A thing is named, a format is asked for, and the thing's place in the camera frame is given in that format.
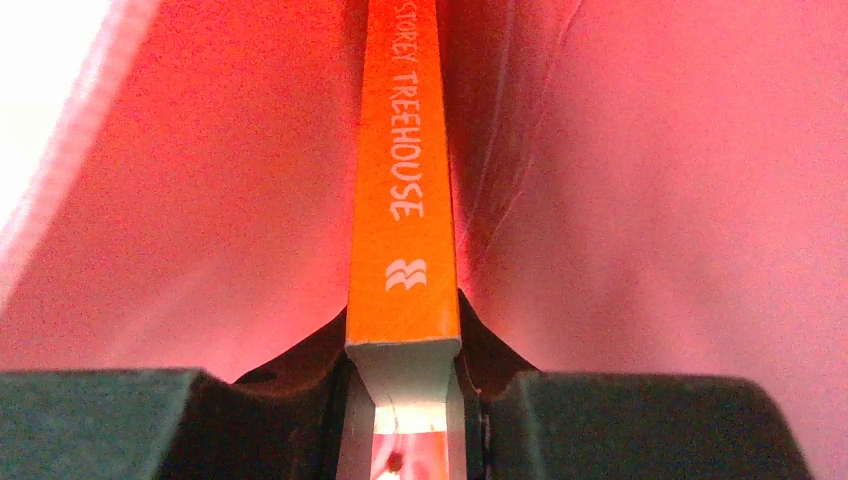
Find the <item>pink student backpack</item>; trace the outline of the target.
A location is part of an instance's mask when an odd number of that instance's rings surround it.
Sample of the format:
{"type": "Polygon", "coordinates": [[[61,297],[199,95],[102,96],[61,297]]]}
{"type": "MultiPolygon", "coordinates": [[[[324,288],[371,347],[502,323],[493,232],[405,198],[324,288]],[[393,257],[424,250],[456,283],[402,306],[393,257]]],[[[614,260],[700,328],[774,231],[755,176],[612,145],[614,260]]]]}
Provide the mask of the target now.
{"type": "MultiPolygon", "coordinates": [[[[847,5],[440,5],[459,280],[541,369],[737,375],[847,475],[847,5]]],[[[361,1],[1,5],[1,365],[234,380],[347,296],[361,1]]]]}

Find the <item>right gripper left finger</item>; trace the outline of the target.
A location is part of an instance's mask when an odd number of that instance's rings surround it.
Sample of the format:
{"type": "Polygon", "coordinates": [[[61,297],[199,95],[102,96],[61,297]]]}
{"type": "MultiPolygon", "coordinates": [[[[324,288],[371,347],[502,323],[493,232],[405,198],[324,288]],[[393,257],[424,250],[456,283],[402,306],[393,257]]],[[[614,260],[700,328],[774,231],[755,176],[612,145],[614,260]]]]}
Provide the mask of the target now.
{"type": "Polygon", "coordinates": [[[232,383],[201,369],[1,376],[5,479],[326,479],[344,316],[232,383]]]}

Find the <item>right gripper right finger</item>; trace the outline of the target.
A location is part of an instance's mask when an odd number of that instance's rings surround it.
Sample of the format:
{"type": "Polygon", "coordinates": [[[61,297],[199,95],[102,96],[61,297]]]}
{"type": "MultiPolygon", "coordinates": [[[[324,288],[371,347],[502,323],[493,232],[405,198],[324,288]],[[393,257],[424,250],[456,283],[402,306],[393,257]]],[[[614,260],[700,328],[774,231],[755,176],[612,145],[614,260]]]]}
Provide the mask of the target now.
{"type": "Polygon", "coordinates": [[[542,371],[460,295],[459,479],[808,479],[784,415],[739,377],[542,371]]]}

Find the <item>orange comic book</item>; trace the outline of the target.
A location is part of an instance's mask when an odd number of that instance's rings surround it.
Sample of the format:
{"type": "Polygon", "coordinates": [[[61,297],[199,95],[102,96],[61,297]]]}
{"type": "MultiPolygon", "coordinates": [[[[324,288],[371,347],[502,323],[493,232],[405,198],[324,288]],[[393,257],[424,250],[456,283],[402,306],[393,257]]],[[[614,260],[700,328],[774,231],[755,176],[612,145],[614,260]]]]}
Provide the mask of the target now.
{"type": "Polygon", "coordinates": [[[372,1],[345,350],[401,478],[467,475],[457,260],[436,5],[372,1]]]}

